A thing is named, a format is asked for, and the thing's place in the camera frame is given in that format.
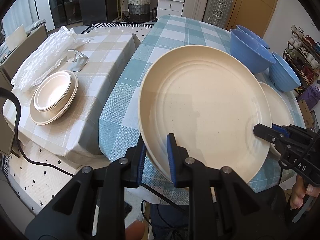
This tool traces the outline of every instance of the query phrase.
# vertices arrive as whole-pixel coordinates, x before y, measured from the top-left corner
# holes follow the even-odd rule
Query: purple bag
[[[317,87],[309,86],[300,96],[297,101],[304,99],[307,103],[309,110],[311,110],[316,103],[320,100],[320,91]]]

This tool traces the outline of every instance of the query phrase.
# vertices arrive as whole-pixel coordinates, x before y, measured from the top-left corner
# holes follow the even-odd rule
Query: beige plaid tablecloth
[[[80,72],[75,72],[79,79],[78,91],[62,117],[51,124],[34,124],[29,106],[37,86],[25,93],[12,90],[21,103],[20,141],[25,144],[31,140],[74,168],[105,158],[99,149],[99,116],[137,45],[132,33],[91,31],[79,37],[90,37],[89,43],[77,48],[89,57],[89,62]],[[69,64],[63,60],[56,71],[68,69]],[[4,104],[3,115],[13,129],[16,110],[9,100]]]

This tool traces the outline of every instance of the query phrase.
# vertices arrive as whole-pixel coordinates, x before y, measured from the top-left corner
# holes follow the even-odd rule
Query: storage basket
[[[151,0],[128,0],[129,18],[135,23],[150,21]]]

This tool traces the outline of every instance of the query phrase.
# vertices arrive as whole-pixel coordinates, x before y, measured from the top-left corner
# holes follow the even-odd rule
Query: finger
[[[313,187],[313,186],[310,185],[310,184],[308,185],[308,187],[307,187],[307,194],[308,194],[309,196],[318,197],[319,193],[320,193],[320,188],[318,188],[318,187]]]
[[[306,189],[303,185],[303,179],[297,176],[297,182],[292,187],[292,194],[296,194],[300,198],[304,198],[306,195]]]
[[[293,208],[293,209],[296,209],[296,208],[301,208],[303,205],[303,199],[300,198],[299,196],[297,195],[292,195],[291,196],[291,199],[290,199],[290,206]]]
[[[141,240],[144,235],[144,224],[136,220],[125,229],[125,240]]]

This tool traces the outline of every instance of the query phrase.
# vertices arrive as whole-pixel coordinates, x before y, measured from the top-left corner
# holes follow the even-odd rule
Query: black bottle
[[[154,7],[152,9],[152,13],[151,13],[151,21],[152,22],[156,22],[158,19],[157,19],[157,8]]]

